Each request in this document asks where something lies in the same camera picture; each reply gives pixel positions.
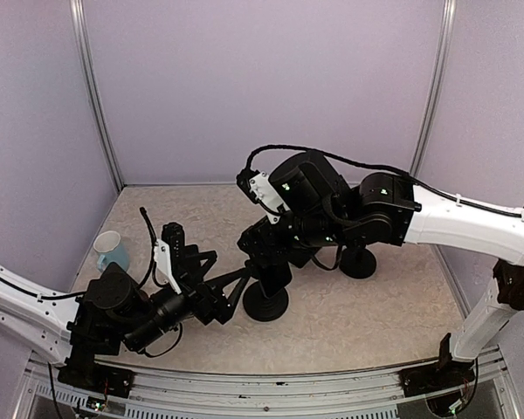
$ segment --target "black stand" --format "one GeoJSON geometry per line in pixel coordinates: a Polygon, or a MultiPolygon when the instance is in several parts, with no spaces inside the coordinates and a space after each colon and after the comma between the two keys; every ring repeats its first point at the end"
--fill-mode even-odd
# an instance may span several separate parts
{"type": "Polygon", "coordinates": [[[286,312],[287,306],[289,306],[289,296],[285,288],[267,299],[262,292],[259,281],[250,285],[243,295],[243,307],[246,314],[257,321],[279,319],[286,312]]]}
{"type": "Polygon", "coordinates": [[[368,278],[376,271],[375,255],[367,249],[348,247],[341,253],[340,271],[350,278],[368,278]]]}

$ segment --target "cup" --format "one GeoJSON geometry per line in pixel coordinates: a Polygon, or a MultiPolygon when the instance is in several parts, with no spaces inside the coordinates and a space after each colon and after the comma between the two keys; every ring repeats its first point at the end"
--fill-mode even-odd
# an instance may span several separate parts
{"type": "Polygon", "coordinates": [[[103,272],[107,266],[115,262],[124,271],[130,266],[130,257],[121,241],[121,235],[116,231],[105,231],[97,236],[93,248],[99,254],[97,269],[103,272]]]}

